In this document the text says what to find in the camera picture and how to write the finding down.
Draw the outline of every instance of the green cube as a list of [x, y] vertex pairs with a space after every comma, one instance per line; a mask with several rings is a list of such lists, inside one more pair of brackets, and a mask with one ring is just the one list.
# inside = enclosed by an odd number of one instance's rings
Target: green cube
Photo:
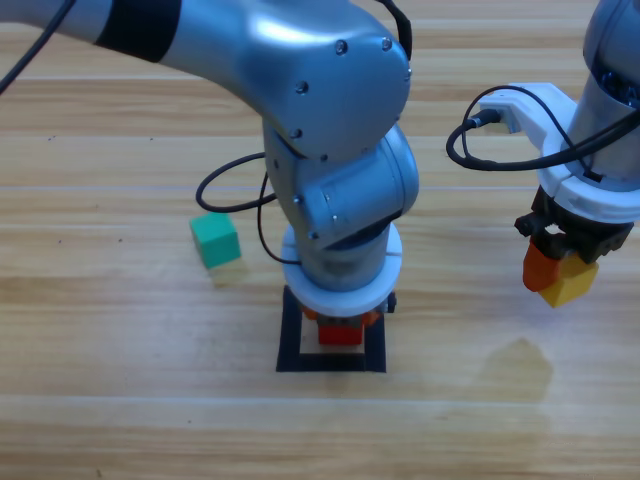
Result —
[[210, 213], [191, 220], [191, 233], [207, 269], [241, 257], [238, 232], [226, 213]]

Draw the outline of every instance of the red block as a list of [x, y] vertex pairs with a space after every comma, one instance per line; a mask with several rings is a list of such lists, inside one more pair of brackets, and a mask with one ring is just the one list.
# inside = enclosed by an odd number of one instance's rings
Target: red block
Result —
[[318, 327], [320, 345], [360, 345], [362, 327]]

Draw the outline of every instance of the black band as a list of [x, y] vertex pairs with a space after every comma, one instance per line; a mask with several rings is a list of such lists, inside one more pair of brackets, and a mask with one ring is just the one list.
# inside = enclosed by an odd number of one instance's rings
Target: black band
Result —
[[113, 0], [96, 45], [157, 63], [173, 42], [182, 0]]

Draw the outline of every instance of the table surface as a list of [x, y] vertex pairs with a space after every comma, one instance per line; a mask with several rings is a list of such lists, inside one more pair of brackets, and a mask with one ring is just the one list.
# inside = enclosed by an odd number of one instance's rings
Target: table surface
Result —
[[[261, 150], [260, 119], [206, 81], [54, 38], [0, 100], [0, 478], [638, 479], [640, 242], [552, 310], [521, 282], [534, 173], [463, 171], [445, 138], [481, 90], [579, 97], [596, 0], [399, 0], [415, 26], [401, 125], [421, 194], [397, 222], [388, 373], [278, 374], [280, 266], [255, 212], [208, 274], [199, 181]], [[364, 2], [389, 27], [379, 4]], [[37, 31], [0, 26], [6, 71]], [[522, 136], [482, 136], [502, 160]], [[255, 197], [263, 165], [209, 199]], [[268, 241], [285, 218], [266, 208]]]

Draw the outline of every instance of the cable connector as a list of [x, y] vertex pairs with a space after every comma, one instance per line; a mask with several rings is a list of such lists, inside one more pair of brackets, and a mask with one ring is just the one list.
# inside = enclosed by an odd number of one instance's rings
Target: cable connector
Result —
[[498, 110], [487, 108], [469, 117], [469, 121], [473, 122], [473, 126], [469, 124], [471, 128], [482, 128], [490, 123], [500, 123], [502, 121], [502, 115]]

